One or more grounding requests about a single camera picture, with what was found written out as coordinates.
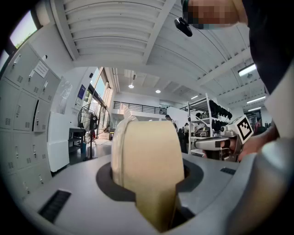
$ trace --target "beige tape roll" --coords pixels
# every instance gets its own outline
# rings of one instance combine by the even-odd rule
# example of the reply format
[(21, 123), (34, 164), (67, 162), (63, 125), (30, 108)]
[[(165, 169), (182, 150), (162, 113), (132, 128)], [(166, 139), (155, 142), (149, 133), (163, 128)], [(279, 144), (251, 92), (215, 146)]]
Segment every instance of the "beige tape roll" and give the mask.
[(175, 185), (183, 179), (173, 124), (129, 122), (122, 151), (122, 186), (135, 192), (138, 210), (159, 231), (168, 229), (175, 208)]

